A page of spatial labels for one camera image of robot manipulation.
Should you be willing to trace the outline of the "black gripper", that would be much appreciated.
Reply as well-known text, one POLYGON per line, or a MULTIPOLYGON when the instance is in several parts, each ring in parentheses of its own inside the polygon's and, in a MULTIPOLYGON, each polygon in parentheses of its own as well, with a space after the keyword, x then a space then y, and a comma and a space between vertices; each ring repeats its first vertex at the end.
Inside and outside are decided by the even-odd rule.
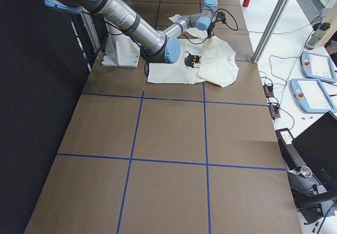
POLYGON ((207 39, 211 38, 214 36, 214 27, 215 27, 215 22, 210 23, 209 27, 207 28, 207 39))

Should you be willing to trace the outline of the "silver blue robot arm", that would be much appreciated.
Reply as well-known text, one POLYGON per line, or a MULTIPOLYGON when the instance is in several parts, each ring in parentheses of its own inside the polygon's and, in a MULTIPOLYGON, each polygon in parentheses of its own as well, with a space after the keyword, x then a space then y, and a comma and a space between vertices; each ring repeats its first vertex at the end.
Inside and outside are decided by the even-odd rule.
POLYGON ((215 19, 218 0, 204 0, 200 13, 181 16, 164 31, 156 31, 123 0, 44 0, 47 7, 60 12, 80 14, 82 9, 102 15, 114 24, 122 34, 129 36, 144 47, 151 63, 176 63, 181 54, 178 37, 189 28, 207 30, 215 19))

